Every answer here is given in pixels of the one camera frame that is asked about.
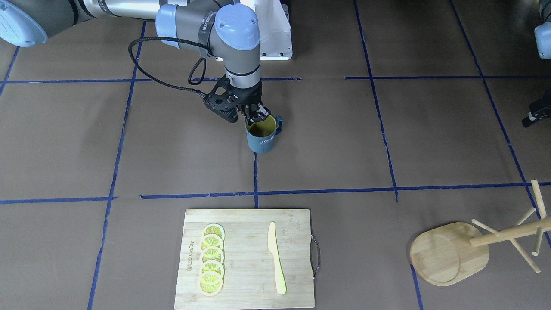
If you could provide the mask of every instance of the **floor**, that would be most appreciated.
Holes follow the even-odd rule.
[[[407,255],[446,223],[511,226],[535,206],[531,179],[551,204],[551,121],[521,125],[551,85],[537,8],[292,1],[293,59],[262,64],[263,102],[285,125],[259,155],[242,124],[133,68],[127,45],[151,23],[0,42],[0,308],[173,309],[186,209],[297,207],[321,248],[316,309],[549,309],[549,236],[540,274],[498,243],[449,287],[417,277]],[[138,50],[174,84],[198,59]],[[222,75],[209,61],[206,76]]]

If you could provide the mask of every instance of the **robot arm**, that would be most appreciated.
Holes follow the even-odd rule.
[[[228,122],[237,122],[237,112],[249,123],[271,113],[261,102],[257,16],[233,0],[0,0],[0,14],[0,29],[10,29],[0,30],[1,37],[21,47],[44,43],[91,18],[155,19],[159,36],[181,39],[164,43],[224,60],[225,75],[210,93],[198,92],[207,108]]]

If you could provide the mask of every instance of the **wooden base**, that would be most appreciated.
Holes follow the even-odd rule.
[[[412,265],[426,282],[436,286],[457,283],[482,270],[490,258],[487,245],[470,240],[482,234],[474,226],[456,222],[417,236],[409,250]]]

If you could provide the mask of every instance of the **cutting board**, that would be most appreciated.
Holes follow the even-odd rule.
[[[279,257],[287,285],[277,294],[268,226],[275,222]],[[224,285],[215,296],[198,287],[201,234],[218,223],[225,231]],[[174,308],[273,309],[313,308],[314,279],[310,263],[310,210],[188,209],[183,222]]]

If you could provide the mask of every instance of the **black cable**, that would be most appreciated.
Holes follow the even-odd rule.
[[[198,95],[199,97],[201,98],[205,98],[207,95],[204,93],[204,92],[201,92],[200,90],[198,89],[194,89],[194,88],[189,88],[189,87],[182,87],[182,86],[176,86],[176,85],[172,85],[172,84],[169,84],[169,83],[166,83],[166,82],[163,82],[161,80],[159,80],[158,78],[152,76],[151,74],[147,73],[139,64],[138,64],[138,61],[136,60],[136,57],[134,57],[134,53],[132,52],[132,48],[134,47],[134,45],[138,44],[138,43],[142,43],[142,42],[146,42],[146,41],[171,41],[171,42],[179,42],[179,43],[184,43],[184,44],[189,44],[189,45],[193,45],[193,46],[197,46],[199,48],[202,48],[202,49],[206,49],[207,52],[209,54],[212,55],[212,50],[210,49],[210,47],[208,47],[207,45],[203,45],[203,44],[200,44],[200,43],[196,43],[196,42],[193,42],[193,41],[188,41],[188,40],[184,40],[184,39],[178,39],[178,38],[169,38],[167,36],[146,36],[144,38],[141,38],[141,39],[137,39],[137,40],[134,40],[130,43],[130,45],[128,46],[128,53],[130,54],[130,58],[132,59],[132,62],[134,63],[134,65],[136,66],[136,68],[138,68],[138,70],[140,70],[140,72],[142,72],[143,74],[145,74],[147,77],[149,77],[150,79],[154,80],[155,82],[161,84],[161,85],[164,85],[164,86],[168,86],[168,87],[171,87],[171,88],[175,88],[175,89],[179,89],[179,90],[185,90],[187,92],[192,92],[192,93],[195,93],[196,95]]]
[[[191,78],[193,77],[193,74],[195,73],[195,70],[199,66],[199,64],[203,62],[203,74],[201,75],[201,78],[199,79],[199,82],[192,82]],[[205,72],[207,71],[207,60],[203,57],[199,58],[199,60],[195,63],[195,66],[193,66],[193,69],[191,69],[190,76],[187,77],[187,82],[191,85],[199,85],[203,82],[205,79]]]

